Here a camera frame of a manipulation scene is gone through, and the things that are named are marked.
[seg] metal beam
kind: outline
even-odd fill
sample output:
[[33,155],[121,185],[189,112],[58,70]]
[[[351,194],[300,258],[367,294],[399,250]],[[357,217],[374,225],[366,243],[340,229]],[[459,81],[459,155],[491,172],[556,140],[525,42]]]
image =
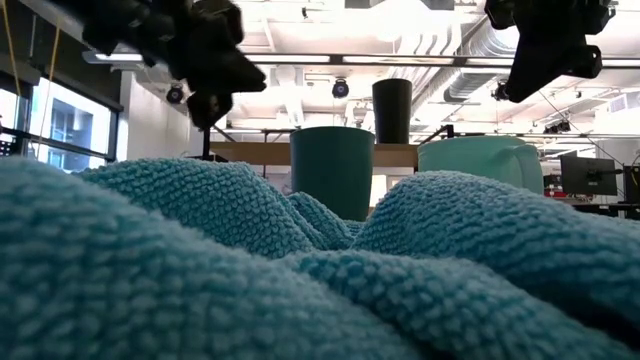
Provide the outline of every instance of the metal beam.
[[266,17],[262,18],[262,27],[264,29],[264,35],[267,37],[267,42],[269,43],[269,49],[271,49],[271,52],[276,52],[276,44],[273,41],[273,33],[271,32],[271,27],[269,26],[269,20]]
[[54,140],[54,139],[50,139],[50,138],[46,138],[46,137],[40,137],[38,135],[33,135],[31,133],[28,133],[28,132],[25,132],[25,131],[22,131],[22,130],[3,128],[2,132],[4,134],[8,134],[8,135],[14,136],[16,138],[20,138],[20,139],[23,139],[23,140],[26,140],[26,141],[30,141],[33,144],[38,144],[38,145],[41,144],[41,145],[45,145],[45,146],[61,149],[61,150],[64,150],[64,151],[76,153],[76,154],[81,154],[81,155],[86,155],[86,156],[93,156],[93,157],[97,157],[97,158],[100,158],[100,159],[105,159],[106,161],[109,161],[109,162],[115,161],[115,158],[109,157],[109,154],[93,151],[91,149],[83,148],[81,146],[69,144],[69,143],[66,143],[66,142],[63,142],[63,141],[58,141],[58,140]]
[[[463,55],[358,55],[358,54],[292,54],[247,53],[249,60],[261,65],[331,65],[331,66],[399,66],[451,67],[477,69],[511,69],[513,57]],[[639,70],[638,57],[605,57],[603,70]]]
[[[443,127],[443,129],[440,129],[440,131],[450,131],[449,129],[451,128],[447,128],[446,126]],[[246,131],[247,134],[264,134],[264,133],[269,133],[269,134],[290,134],[294,131],[296,131],[295,129],[237,129],[236,131]],[[435,132],[433,131],[411,131],[409,133],[410,136],[431,136],[433,135]],[[515,136],[515,137],[523,137],[523,138],[532,138],[532,139],[640,139],[640,134],[591,134],[591,133],[584,133],[584,134],[537,134],[537,133],[519,133],[519,132],[491,132],[491,133],[478,133],[478,132],[454,132],[453,133],[454,137],[460,137],[460,136],[468,136],[468,135],[472,135],[472,136],[479,136],[479,135],[486,135],[486,136]]]

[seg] ceiling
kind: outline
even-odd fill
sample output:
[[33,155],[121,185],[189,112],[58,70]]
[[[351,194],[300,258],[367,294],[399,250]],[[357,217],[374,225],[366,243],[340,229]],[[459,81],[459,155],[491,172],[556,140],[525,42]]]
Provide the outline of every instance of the ceiling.
[[[55,19],[55,13],[44,8],[40,0],[21,1],[50,21]],[[512,29],[496,33],[489,28],[482,11],[483,0],[456,0],[454,11],[434,11],[420,0],[384,0],[373,7],[368,1],[363,4],[358,0],[239,0],[235,4],[242,9],[246,33],[240,48],[248,53],[451,55],[470,51],[468,54],[476,55],[471,43],[480,36],[492,36],[507,48],[517,44],[517,32]],[[608,57],[640,57],[637,21],[640,1],[618,0],[617,16],[588,41],[600,46]],[[63,25],[63,30],[76,37],[80,36],[79,29],[72,21]],[[164,98],[171,78],[162,67],[127,69],[135,70],[139,83]],[[414,141],[424,138],[419,136],[421,132],[433,132],[444,124],[454,124],[458,132],[538,134],[562,116],[568,116],[583,133],[640,134],[640,126],[611,129],[602,120],[614,117],[611,101],[627,94],[635,96],[640,90],[638,71],[604,70],[594,80],[562,77],[522,103],[512,104],[490,96],[497,80],[506,77],[504,71],[325,65],[262,69],[269,85],[264,92],[234,95],[236,105],[227,116],[227,123],[234,128],[274,129],[356,121],[371,127],[371,85],[384,78],[403,77],[414,84]],[[461,74],[486,81],[476,84],[464,101],[447,103],[442,94]],[[331,95],[337,78],[344,78],[350,87],[346,99]],[[536,141],[542,148],[556,147],[558,151],[589,146],[588,141],[587,145],[563,139]]]

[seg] mint green container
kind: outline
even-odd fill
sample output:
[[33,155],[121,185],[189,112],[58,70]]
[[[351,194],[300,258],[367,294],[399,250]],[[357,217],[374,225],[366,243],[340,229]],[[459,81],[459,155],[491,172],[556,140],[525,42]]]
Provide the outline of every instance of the mint green container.
[[460,171],[544,192],[538,150],[515,137],[461,137],[419,146],[418,171],[434,170]]
[[311,195],[341,219],[366,220],[375,135],[323,126],[295,131],[289,142],[292,190]]

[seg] towel fold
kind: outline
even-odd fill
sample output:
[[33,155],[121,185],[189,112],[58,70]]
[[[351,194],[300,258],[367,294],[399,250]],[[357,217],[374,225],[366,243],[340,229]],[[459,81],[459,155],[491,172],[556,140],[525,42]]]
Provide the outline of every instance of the towel fold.
[[1,359],[638,359],[638,225],[459,173],[366,223],[244,164],[0,160]]

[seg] window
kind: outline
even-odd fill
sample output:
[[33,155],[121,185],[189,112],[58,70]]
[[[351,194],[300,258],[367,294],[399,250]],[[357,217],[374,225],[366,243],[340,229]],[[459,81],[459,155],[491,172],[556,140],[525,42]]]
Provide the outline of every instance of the window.
[[373,175],[371,178],[371,198],[369,206],[374,207],[387,194],[387,176]]
[[[61,85],[40,79],[40,84],[33,88],[29,132],[107,153],[111,116],[107,107]],[[38,160],[49,162],[49,154],[45,151],[39,153]]]
[[391,188],[393,188],[394,186],[398,185],[398,183],[400,181],[402,181],[402,179],[404,179],[406,176],[388,176],[387,177],[387,191],[391,190]]
[[[18,96],[14,93],[0,89],[0,124],[9,129],[16,127],[16,110],[18,108]],[[10,142],[12,137],[0,134],[0,141]]]
[[85,169],[93,169],[105,165],[105,160],[85,154],[78,154],[71,151],[54,148],[47,145],[39,145],[30,143],[28,157],[37,158],[39,161],[57,167],[67,173],[83,171]]

